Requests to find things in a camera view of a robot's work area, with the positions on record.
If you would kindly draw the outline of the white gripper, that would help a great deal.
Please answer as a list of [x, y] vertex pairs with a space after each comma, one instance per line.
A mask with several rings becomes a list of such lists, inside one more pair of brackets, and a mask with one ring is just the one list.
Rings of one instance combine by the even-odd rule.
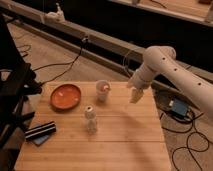
[[137, 103], [143, 97], [143, 90], [147, 89], [154, 78], [154, 73], [148, 69], [137, 69], [127, 83], [132, 88], [131, 103]]

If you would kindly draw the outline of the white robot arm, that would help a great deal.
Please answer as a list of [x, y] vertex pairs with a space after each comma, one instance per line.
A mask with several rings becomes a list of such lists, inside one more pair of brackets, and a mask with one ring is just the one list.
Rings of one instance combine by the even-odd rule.
[[150, 46], [143, 53], [142, 65], [128, 81], [129, 87], [144, 90], [158, 75], [163, 75], [202, 112], [213, 118], [213, 84], [194, 75], [175, 62], [171, 46]]

